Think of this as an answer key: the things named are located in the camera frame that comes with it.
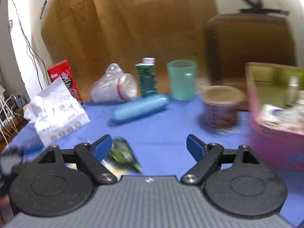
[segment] white plastic bag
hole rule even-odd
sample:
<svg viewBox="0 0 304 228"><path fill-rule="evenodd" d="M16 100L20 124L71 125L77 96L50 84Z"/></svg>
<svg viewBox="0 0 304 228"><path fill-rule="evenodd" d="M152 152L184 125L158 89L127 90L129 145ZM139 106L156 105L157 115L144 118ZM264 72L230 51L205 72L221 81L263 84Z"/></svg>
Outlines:
<svg viewBox="0 0 304 228"><path fill-rule="evenodd" d="M90 122L85 110L72 97L61 78L32 99L24 117L35 123L45 147Z"/></svg>
<svg viewBox="0 0 304 228"><path fill-rule="evenodd" d="M117 63L111 63L91 88L91 97L95 103L123 103L136 95L135 79L132 75L125 74Z"/></svg>

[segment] clear plastic bag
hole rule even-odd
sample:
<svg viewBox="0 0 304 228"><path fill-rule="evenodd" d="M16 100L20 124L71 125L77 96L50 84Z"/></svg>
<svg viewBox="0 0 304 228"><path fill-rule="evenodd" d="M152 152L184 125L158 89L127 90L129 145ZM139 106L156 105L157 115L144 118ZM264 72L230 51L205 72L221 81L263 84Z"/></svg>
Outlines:
<svg viewBox="0 0 304 228"><path fill-rule="evenodd" d="M136 97L137 84L131 74L125 74L117 63L111 63L90 93L95 103L123 103Z"/></svg>

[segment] red snack box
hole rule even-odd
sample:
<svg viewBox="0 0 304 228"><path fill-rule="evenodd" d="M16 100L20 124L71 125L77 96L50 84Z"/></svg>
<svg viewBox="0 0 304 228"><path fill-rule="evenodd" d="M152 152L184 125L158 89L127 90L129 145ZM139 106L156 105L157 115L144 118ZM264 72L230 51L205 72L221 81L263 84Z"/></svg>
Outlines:
<svg viewBox="0 0 304 228"><path fill-rule="evenodd" d="M78 101L82 101L79 91L76 87L75 80L72 75L72 71L69 65L69 62L67 60L63 60L51 67L47 70L51 82L56 80L58 77L61 77L63 83L65 86L69 89L72 96L77 99Z"/></svg>

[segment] teal plastic cup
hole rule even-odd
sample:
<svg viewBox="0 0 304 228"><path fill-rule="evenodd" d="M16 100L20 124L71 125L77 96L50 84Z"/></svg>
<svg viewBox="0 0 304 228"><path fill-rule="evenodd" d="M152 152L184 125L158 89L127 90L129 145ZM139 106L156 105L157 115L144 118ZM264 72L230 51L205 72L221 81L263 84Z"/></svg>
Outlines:
<svg viewBox="0 0 304 228"><path fill-rule="evenodd" d="M171 96L177 100L189 100L196 92L197 63L193 60L175 60L167 64Z"/></svg>

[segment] white paper bag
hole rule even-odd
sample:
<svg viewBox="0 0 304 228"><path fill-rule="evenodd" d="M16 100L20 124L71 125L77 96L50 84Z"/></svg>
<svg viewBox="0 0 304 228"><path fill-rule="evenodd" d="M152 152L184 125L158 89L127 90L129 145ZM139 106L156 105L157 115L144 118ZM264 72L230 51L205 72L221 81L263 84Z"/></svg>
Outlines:
<svg viewBox="0 0 304 228"><path fill-rule="evenodd" d="M35 123L45 147L90 122L85 110L72 97L61 78L32 99L24 117Z"/></svg>

